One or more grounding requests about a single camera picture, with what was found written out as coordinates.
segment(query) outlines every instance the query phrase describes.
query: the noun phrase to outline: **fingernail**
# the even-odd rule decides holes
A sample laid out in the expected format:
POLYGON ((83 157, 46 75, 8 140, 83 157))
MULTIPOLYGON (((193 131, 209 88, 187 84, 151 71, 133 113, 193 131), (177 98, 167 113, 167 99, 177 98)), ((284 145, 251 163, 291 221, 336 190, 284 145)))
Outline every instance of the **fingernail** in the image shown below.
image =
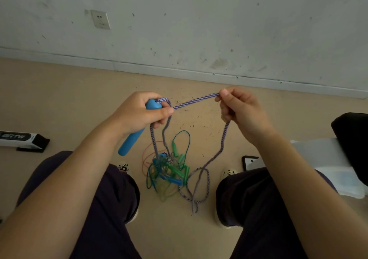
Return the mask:
POLYGON ((228 92, 228 90, 227 90, 227 89, 223 89, 223 90, 222 90, 222 94, 223 94, 224 96, 227 96, 227 95, 229 94, 229 92, 228 92))

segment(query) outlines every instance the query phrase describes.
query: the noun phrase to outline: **rope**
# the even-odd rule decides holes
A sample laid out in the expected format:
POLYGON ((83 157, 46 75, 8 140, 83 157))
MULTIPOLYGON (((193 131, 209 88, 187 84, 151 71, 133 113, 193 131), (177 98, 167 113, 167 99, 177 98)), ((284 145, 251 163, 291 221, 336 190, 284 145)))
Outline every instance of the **rope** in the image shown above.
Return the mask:
MULTIPOLYGON (((209 98, 212 98, 212 97, 215 97, 215 96, 218 96, 219 94, 218 93, 212 93, 212 94, 208 94, 208 95, 205 95, 205 96, 202 96, 202 97, 199 97, 199 98, 196 98, 196 99, 192 99, 190 101, 187 101, 187 102, 184 102, 182 104, 179 104, 177 106, 174 106, 174 109, 177 110, 179 108, 183 108, 183 107, 186 107, 190 104, 193 104, 193 103, 197 103, 197 102, 200 102, 200 101, 203 101, 205 99, 209 99, 209 98)), ((171 105, 171 102, 169 99, 167 98, 160 98, 158 100, 156 100, 157 103, 162 103, 162 102, 167 102, 170 107, 172 107, 171 105)), ((174 159, 172 154, 170 153, 170 150, 168 149, 168 145, 166 144, 166 140, 165 140, 165 131, 166 129, 168 128, 168 126, 170 125, 170 121, 171 121, 171 117, 168 117, 168 121, 165 125, 165 127, 163 128, 162 130, 162 141, 163 141, 163 145, 164 147, 166 148, 167 152, 168 152, 168 156, 170 157, 170 159, 174 159)), ((223 151, 224 149, 224 141, 225 141, 225 137, 226 137, 226 132, 228 131, 228 126, 229 126, 229 123, 226 123, 225 124, 225 128, 224 128, 224 131, 222 133, 222 137, 221 137, 221 147, 220 147, 220 150, 213 156, 213 158, 211 158, 209 161, 207 161, 206 164, 204 164, 202 167, 199 167, 197 169, 195 169, 192 173, 190 173, 190 175, 188 176, 188 179, 187 179, 187 182, 185 184, 186 186, 186 189, 190 195, 190 197, 186 196, 182 191, 181 191, 181 188, 179 187, 179 192, 180 192, 180 195, 185 198, 187 201, 190 201, 192 203, 192 211, 193 211, 193 214, 197 213, 198 212, 198 203, 203 203, 207 200, 208 198, 208 195, 209 195, 209 187, 210 187, 210 179, 209 179, 209 171, 208 169, 206 168, 212 161, 214 161, 223 151), (199 171, 200 170, 200 175, 198 177, 198 180, 197 180, 197 183, 194 187, 194 191, 193 193, 189 190, 189 187, 188 187, 188 181, 189 179, 192 177, 192 175, 199 171), (206 190, 206 196, 204 197, 204 199, 202 200, 195 200, 194 199, 194 196, 196 195, 196 191, 197 191, 197 187, 198 187, 198 184, 200 183, 200 179, 202 177, 202 174, 203 172, 206 171, 207 173, 207 190, 206 190)), ((157 150, 157 145, 156 145, 156 140, 154 138, 154 128, 153 128, 153 124, 150 125, 150 132, 151 132, 151 138, 152 138, 152 144, 154 146, 154 153, 156 154, 156 157, 159 157, 159 153, 158 153, 158 150, 157 150)))

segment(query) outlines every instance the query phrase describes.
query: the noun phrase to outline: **person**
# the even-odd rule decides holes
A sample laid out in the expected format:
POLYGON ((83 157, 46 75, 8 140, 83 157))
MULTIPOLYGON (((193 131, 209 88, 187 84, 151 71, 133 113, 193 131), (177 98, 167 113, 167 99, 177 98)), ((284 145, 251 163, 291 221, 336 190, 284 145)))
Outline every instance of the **person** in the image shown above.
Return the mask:
MULTIPOLYGON (((232 258, 368 258, 367 224, 275 131, 256 96, 240 87, 216 97, 266 168, 229 175, 216 190, 216 215, 243 232, 232 258)), ((117 143, 174 113, 146 110, 153 92, 135 92, 74 152, 46 159, 0 230, 0 258, 140 258, 125 224, 136 216, 138 187, 109 160, 117 143)))

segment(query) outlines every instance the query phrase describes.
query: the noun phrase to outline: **jump rope handle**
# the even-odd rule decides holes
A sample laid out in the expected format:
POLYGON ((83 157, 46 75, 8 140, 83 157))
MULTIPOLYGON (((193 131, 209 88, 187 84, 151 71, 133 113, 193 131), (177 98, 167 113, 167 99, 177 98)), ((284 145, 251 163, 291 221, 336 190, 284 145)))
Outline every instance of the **jump rope handle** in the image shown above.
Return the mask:
MULTIPOLYGON (((155 109, 161 109, 162 105, 160 103, 157 103, 155 99, 150 99, 146 103, 146 109, 147 110, 155 110, 155 109)), ((129 134, 129 136, 125 139, 124 143, 118 150, 118 154, 121 156, 126 155, 131 147, 134 145, 134 143, 138 140, 139 136, 144 131, 144 128, 140 131, 137 131, 135 133, 129 134)))

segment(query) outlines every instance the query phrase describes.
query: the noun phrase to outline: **black label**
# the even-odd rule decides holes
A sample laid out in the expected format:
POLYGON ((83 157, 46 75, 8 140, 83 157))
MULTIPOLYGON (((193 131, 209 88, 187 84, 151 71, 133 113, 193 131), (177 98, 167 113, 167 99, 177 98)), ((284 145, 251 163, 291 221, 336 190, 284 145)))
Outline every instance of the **black label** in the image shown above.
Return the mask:
POLYGON ((30 133, 0 131, 0 139, 3 140, 27 141, 31 136, 30 133))

